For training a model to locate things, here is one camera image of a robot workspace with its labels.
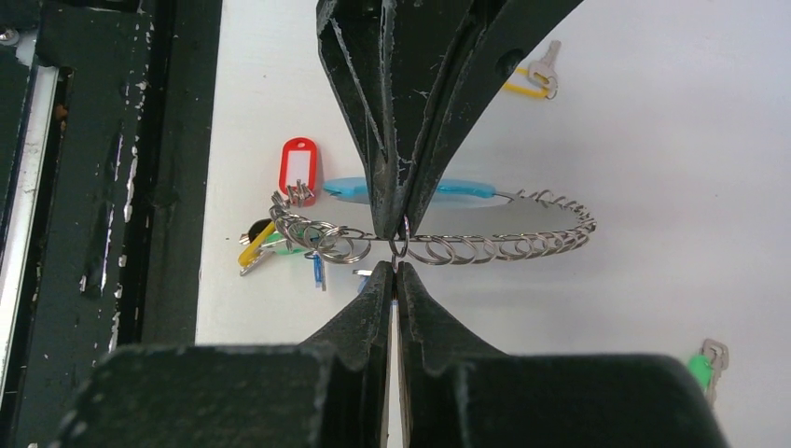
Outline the red tagged key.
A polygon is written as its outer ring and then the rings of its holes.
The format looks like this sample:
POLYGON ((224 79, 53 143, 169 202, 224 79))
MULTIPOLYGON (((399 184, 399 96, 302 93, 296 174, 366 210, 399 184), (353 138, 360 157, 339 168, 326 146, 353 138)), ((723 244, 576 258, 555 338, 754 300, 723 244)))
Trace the red tagged key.
POLYGON ((284 143, 278 187, 293 205, 301 207, 315 202, 318 160, 319 150, 313 140, 294 137, 284 143))

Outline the green tagged key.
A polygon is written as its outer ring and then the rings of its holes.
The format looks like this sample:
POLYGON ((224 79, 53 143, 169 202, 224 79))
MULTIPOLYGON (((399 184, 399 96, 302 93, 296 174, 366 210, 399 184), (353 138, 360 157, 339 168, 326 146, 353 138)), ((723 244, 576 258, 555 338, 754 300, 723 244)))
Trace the green tagged key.
POLYGON ((265 251, 270 251, 280 256, 293 255, 306 251, 304 247, 296 245, 285 239, 278 231, 275 231, 274 233, 267 236, 264 239, 262 246, 265 251))

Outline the key with blue tag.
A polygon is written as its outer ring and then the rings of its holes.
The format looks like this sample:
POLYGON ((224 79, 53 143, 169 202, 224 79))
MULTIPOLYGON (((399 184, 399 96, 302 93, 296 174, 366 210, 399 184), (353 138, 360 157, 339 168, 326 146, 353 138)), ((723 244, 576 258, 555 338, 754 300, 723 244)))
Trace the key with blue tag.
POLYGON ((354 270, 353 274, 357 275, 361 281, 357 290, 358 293, 377 293, 383 297, 388 297, 393 292, 396 271, 389 263, 380 263, 369 270, 354 270))

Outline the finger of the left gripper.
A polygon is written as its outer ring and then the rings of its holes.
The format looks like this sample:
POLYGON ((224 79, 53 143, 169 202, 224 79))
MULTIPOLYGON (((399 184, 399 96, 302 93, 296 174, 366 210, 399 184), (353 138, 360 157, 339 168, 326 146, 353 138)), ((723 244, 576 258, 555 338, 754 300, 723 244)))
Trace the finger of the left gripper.
POLYGON ((363 164, 375 234, 396 235, 390 210, 395 156, 385 143, 381 1, 319 1, 319 56, 363 164))
POLYGON ((578 1, 474 1, 450 72, 441 77, 438 105, 417 172, 401 210, 398 234, 419 228, 439 180, 483 111, 516 67, 563 21, 578 1))

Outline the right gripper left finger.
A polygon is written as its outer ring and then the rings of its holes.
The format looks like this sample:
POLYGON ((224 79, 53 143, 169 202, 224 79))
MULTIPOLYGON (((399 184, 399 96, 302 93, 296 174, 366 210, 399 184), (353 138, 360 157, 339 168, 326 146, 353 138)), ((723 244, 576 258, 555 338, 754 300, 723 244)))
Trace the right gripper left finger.
POLYGON ((102 361, 57 447, 383 447, 394 271, 305 341, 130 346, 102 361))

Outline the metal key organiser with rings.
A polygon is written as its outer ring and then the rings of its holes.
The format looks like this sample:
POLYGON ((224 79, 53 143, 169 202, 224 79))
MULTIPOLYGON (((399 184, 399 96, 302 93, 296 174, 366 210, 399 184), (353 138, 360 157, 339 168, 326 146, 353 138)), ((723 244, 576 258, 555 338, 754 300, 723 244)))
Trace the metal key organiser with rings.
POLYGON ((597 228, 589 209, 545 189, 506 192, 468 180, 443 179, 423 220, 403 224, 406 238, 375 234, 363 177, 327 180, 319 201, 272 197, 271 218, 289 247, 335 264, 366 258, 376 244, 395 259, 432 265, 475 265, 537 259, 576 250, 597 228))

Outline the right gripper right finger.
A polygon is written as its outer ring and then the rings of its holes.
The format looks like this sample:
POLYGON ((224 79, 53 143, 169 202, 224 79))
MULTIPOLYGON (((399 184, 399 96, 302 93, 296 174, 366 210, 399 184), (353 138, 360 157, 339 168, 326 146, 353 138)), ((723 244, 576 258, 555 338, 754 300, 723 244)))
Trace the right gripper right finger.
POLYGON ((395 275, 408 447, 724 447, 698 383, 653 354, 510 355, 457 320, 414 267, 395 275))

